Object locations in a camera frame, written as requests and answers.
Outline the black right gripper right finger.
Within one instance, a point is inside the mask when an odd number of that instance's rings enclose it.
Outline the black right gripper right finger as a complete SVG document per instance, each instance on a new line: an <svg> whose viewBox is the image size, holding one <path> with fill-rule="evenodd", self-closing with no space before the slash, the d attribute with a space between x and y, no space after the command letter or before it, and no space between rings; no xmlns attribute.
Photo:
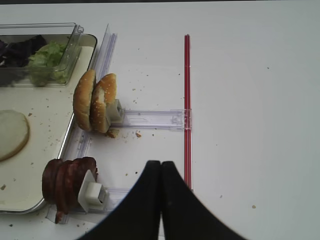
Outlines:
<svg viewBox="0 0 320 240"><path fill-rule="evenodd" d="M161 164L162 221L166 240L243 240L194 195L172 161Z"/></svg>

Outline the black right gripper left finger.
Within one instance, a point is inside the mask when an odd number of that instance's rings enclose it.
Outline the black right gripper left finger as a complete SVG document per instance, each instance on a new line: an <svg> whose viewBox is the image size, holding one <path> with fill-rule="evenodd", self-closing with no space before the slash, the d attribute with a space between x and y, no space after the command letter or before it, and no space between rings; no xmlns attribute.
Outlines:
<svg viewBox="0 0 320 240"><path fill-rule="evenodd" d="M161 215L161 163L147 161L121 203L81 240L157 240Z"/></svg>

